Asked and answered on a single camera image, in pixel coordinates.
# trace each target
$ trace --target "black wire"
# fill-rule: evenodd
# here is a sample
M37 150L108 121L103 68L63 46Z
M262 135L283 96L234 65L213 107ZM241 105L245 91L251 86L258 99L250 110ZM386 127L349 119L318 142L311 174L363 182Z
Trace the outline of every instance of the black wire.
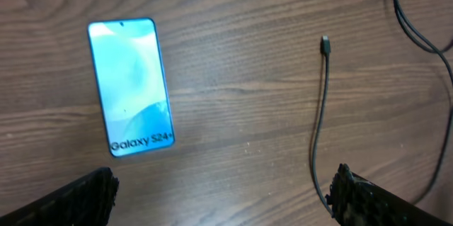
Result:
M435 52L433 49L430 49L426 46L424 46L424 44L420 43L420 41L418 41L412 34L411 32L407 29L406 25L407 24L409 26L409 28L418 36L420 37L419 35L421 35L418 31L416 31L416 29L412 26L412 24L410 22L407 21L407 18L406 16L404 15L404 12L403 10L401 9L401 6L398 4L394 4L394 8L395 8L395 14L396 14L396 19L398 20L399 22L399 25L401 26L401 28L403 29L404 33L412 40L412 42L414 42L418 47L422 48L424 51L426 52L429 52L429 53L437 53ZM450 50L450 48L453 47L453 39L450 41L450 43L444 48L442 49L440 52L446 52L448 50Z
M331 215L333 215L331 208L327 205L327 201L323 197L321 189L319 188L318 176L316 175L316 151L318 149L319 133L321 133L321 128L323 126L324 108L326 107L327 90L328 90L329 54L326 53L324 56L326 57L326 77L324 78L324 93L323 93L323 100L321 102L321 112L319 113L318 126L316 127L316 133L315 133L314 141L313 141L313 151L311 153L311 174L313 176L313 181L314 181L314 186L316 188L316 192L318 193L318 196L321 199L321 202L324 204L327 211Z
M394 8L395 8L395 14L396 14L396 18L398 19L398 22L400 24L400 26L403 28L404 30L404 33L420 48L422 48L424 51L427 51L427 52L431 52L431 53L436 53L437 55L439 55L440 59L444 62L445 64L445 67L447 68L447 71L448 71L448 75L450 77L450 81L452 82L452 86L453 86L453 73L452 73L452 68L450 67L449 65L449 62L447 61L447 59L445 58L445 56L442 54L443 52L446 52L448 51L452 46L453 46L453 41L448 45L446 46L445 49L443 49L442 51L440 51L439 49L437 49L427 38L425 38L422 34L420 34L416 29L415 27L412 25L412 23L407 19L406 15L404 14L403 12L403 9L401 8L401 5L399 3L399 0L394 0ZM409 30L407 30L406 28L406 25L415 33L415 35L417 35L423 42L425 42L430 48L424 46L423 44L421 44L418 40L416 40L413 35L409 32ZM450 111L449 111L449 120L448 120L448 123L447 123L447 131L445 133L445 137L444 137L444 143L442 145L442 149L440 151L440 156L439 156L439 159L437 160L437 166L436 166L436 169L434 171L434 174L432 175L432 178L430 180L430 183L428 184L428 187L425 189L425 191L423 191L423 193L415 200L415 203L418 203L420 200L422 200L432 189L432 187L434 186L436 180L437 180L437 177L439 175L439 171L440 171L440 167L442 166L442 162L443 162L443 159L444 159L444 156L445 156L445 152L447 150L447 144L448 144L448 140L449 140L449 136L450 136L450 133L451 133L451 128L452 128L452 120L453 120L453 109L450 108Z
M406 15L403 12L403 9L401 8L401 5L399 3L399 0L393 0L394 1L394 9L395 9L395 14L396 14L396 19L398 20L401 28L403 29L404 33L421 49L423 49L426 52L429 53L435 53L439 55L440 59L444 62L445 67L447 68L448 75L450 77L450 81L452 82L453 86L453 73L452 73L452 68L450 67L449 62L443 55L443 52L448 51L450 48L453 47L453 40L448 44L442 51L437 49L427 38L425 38L418 30L415 29L415 27L412 25L412 23L408 20ZM412 30L412 32L415 33L417 37L419 37L423 42L425 42L429 47L424 46L420 41L418 41L412 33L407 29L406 25L409 27L409 29ZM318 176L316 175L316 151L318 149L318 140L319 140L319 135L321 133L321 128L323 124L323 117L324 117L324 108L326 107L326 99L327 99L327 90L328 90L328 74L329 74L329 53L324 54L326 57L326 77L324 80L324 92L323 92L323 99L321 102L321 112L319 113L319 120L318 120L318 125L316 127L316 133L314 136L314 141L313 141L313 148L312 148L312 153L311 153L311 174L313 177L314 185L316 188L316 192L318 193L319 198L321 199L321 202L324 204L324 207L326 207L327 211L333 216L333 212L331 208L328 206L326 199L323 197L321 188L319 187L318 183ZM443 159L445 157L445 152L447 150L447 145L448 145L448 140L449 136L451 133L451 128L452 128L452 123L453 123L453 108L450 108L449 110L449 119L447 122L447 131L445 132L444 136L444 142L442 145L442 149L440 151L440 156L439 159L437 160L437 165L436 169L434 171L434 174L432 175L432 178L430 180L430 183L428 184L428 187L423 191L423 193L415 200L414 203L418 203L420 200L422 200L431 190L432 187L434 186L437 177L440 172L440 167L442 166Z

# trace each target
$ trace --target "wooden table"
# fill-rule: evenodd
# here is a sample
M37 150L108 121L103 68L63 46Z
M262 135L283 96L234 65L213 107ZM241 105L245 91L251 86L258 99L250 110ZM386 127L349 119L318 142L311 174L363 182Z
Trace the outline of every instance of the wooden table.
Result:
M452 39L453 0L401 3L434 44ZM178 139L113 159L86 26L140 16L159 29ZM110 225L336 225L309 173L324 34L323 192L345 162L414 199L434 171L452 88L391 0L0 0L0 214L109 166L120 179ZM420 204L450 222L452 153Z

